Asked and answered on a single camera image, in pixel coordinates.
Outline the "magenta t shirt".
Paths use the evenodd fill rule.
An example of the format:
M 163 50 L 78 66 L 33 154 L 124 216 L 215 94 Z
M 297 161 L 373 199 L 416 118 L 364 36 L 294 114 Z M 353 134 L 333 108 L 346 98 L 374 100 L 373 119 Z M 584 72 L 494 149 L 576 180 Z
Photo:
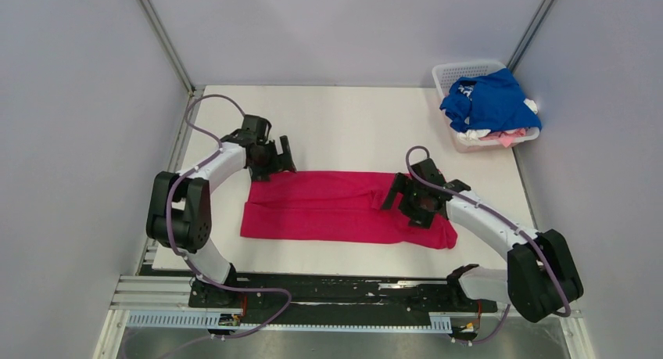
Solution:
M 436 217 L 430 228 L 418 228 L 397 208 L 382 209 L 394 178 L 382 172 L 301 171 L 253 182 L 240 235 L 454 248 L 458 234 L 447 219 Z

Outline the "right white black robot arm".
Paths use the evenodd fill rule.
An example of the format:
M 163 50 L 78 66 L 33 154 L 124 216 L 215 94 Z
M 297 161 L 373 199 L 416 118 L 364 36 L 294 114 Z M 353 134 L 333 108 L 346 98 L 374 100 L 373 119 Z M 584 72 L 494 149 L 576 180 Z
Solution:
M 471 187 L 447 181 L 426 158 L 398 173 L 382 209 L 396 206 L 415 228 L 430 229 L 436 217 L 466 228 L 507 263 L 503 270 L 468 264 L 448 276 L 446 298 L 457 310 L 476 300 L 512 306 L 526 320 L 554 314 L 568 317 L 584 288 L 565 237 L 553 229 L 539 232 L 517 224 L 484 202 Z

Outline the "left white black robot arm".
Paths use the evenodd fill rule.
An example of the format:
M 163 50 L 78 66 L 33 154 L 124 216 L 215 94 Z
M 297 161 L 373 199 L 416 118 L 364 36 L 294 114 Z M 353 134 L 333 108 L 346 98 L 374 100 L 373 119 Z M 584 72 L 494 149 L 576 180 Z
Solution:
M 192 294 L 209 292 L 222 307 L 233 305 L 248 288 L 236 282 L 234 265 L 226 260 L 210 238 L 212 194 L 240 171 L 252 181 L 267 182 L 281 172 L 296 172 L 287 136 L 270 138 L 271 122 L 246 114 L 239 128 L 219 137 L 203 130 L 214 141 L 213 151 L 194 166 L 155 176 L 146 234 L 171 249 L 192 271 Z

